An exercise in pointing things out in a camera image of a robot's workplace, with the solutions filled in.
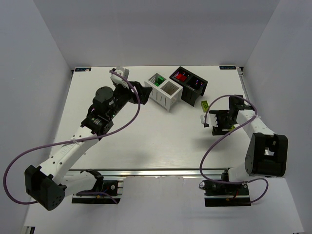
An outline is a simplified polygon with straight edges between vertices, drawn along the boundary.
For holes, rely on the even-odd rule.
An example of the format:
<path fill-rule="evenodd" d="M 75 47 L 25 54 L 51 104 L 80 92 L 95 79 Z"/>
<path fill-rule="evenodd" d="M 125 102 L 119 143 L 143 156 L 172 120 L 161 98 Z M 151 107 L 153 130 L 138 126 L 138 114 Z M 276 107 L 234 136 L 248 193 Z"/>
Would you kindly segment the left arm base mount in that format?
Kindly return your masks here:
<path fill-rule="evenodd" d="M 95 179 L 95 185 L 90 190 L 83 190 L 72 197 L 72 204 L 114 204 L 120 202 L 123 192 L 123 181 L 117 179 L 105 179 L 104 176 L 93 169 L 81 171 L 87 172 Z"/>

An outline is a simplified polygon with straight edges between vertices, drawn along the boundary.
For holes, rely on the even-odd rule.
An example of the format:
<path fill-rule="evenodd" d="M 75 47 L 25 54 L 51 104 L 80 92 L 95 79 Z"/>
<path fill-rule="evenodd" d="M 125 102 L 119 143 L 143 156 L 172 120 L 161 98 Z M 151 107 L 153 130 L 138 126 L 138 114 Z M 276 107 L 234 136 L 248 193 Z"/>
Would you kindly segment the yellow green long brick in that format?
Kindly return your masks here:
<path fill-rule="evenodd" d="M 209 109 L 209 104 L 206 100 L 204 101 L 201 101 L 201 108 L 202 108 L 202 111 L 205 113 L 207 112 L 207 110 Z"/>

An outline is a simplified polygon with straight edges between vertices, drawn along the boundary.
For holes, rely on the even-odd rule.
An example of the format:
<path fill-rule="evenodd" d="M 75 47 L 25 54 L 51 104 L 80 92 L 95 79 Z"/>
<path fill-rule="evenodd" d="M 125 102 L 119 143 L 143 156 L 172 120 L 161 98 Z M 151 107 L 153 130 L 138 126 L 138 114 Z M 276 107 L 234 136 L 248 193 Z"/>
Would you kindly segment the green long lego piece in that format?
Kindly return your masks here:
<path fill-rule="evenodd" d="M 154 85 L 155 86 L 160 86 L 166 79 L 162 76 L 156 76 L 155 77 L 155 81 L 154 81 Z"/>

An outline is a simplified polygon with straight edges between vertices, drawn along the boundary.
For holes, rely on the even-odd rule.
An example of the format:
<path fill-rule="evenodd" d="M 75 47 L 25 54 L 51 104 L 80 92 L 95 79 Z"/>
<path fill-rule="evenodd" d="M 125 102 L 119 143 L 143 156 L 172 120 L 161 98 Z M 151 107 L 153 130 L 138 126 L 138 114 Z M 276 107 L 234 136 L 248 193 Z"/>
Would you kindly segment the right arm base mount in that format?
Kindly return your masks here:
<path fill-rule="evenodd" d="M 206 207 L 251 206 L 247 185 L 221 184 L 204 180 L 200 182 L 199 189 L 204 191 Z"/>

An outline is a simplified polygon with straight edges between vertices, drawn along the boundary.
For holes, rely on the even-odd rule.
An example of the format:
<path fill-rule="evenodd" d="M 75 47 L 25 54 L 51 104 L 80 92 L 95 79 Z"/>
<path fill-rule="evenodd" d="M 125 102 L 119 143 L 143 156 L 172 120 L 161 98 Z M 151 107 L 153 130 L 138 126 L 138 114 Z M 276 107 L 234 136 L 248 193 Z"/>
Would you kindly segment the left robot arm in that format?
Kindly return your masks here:
<path fill-rule="evenodd" d="M 66 173 L 110 131 L 113 118 L 128 102 L 145 104 L 148 101 L 151 87 L 143 87 L 137 81 L 130 84 L 136 93 L 121 84 L 114 89 L 99 88 L 72 140 L 38 167 L 30 165 L 25 170 L 26 192 L 46 210 L 55 209 L 69 195 L 99 195 L 104 191 L 103 176 L 96 170 L 86 169 L 73 177 L 66 177 Z"/>

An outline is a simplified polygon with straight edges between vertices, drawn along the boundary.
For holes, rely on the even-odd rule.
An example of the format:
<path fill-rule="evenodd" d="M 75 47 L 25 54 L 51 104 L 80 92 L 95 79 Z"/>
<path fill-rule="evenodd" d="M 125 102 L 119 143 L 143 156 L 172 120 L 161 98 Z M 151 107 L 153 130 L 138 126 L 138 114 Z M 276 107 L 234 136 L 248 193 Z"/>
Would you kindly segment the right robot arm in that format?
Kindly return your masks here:
<path fill-rule="evenodd" d="M 221 181 L 248 182 L 261 177 L 283 177 L 286 172 L 288 138 L 269 129 L 256 107 L 242 95 L 227 95 L 227 110 L 208 109 L 202 116 L 205 127 L 212 126 L 214 136 L 228 136 L 241 127 L 250 139 L 244 162 L 226 169 Z"/>

